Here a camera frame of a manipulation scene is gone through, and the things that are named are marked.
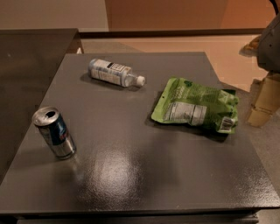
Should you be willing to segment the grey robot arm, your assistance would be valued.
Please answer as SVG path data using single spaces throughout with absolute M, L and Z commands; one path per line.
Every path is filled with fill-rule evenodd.
M 268 72 L 280 72 L 280 13 L 262 32 L 257 49 L 257 64 Z

